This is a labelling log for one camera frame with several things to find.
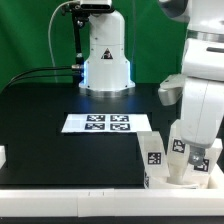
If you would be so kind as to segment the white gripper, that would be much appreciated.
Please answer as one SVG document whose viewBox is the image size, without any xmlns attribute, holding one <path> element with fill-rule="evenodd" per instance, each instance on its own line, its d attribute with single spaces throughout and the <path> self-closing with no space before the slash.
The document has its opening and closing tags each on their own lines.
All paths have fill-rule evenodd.
<svg viewBox="0 0 224 224">
<path fill-rule="evenodd" d="M 188 77 L 181 108 L 181 139 L 191 145 L 188 162 L 200 166 L 224 117 L 224 83 Z"/>
</svg>

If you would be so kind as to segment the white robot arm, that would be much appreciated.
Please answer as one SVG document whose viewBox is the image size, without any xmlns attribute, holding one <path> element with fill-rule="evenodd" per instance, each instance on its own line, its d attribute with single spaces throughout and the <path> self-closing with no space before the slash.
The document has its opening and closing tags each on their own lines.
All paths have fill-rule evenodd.
<svg viewBox="0 0 224 224">
<path fill-rule="evenodd" d="M 224 119 L 224 0 L 157 0 L 170 19 L 185 22 L 181 73 L 160 85 L 165 105 L 182 100 L 181 140 L 188 162 L 198 166 Z M 124 55 L 124 19 L 112 0 L 81 0 L 90 13 L 90 55 L 84 63 L 85 93 L 102 96 L 134 87 Z"/>
</svg>

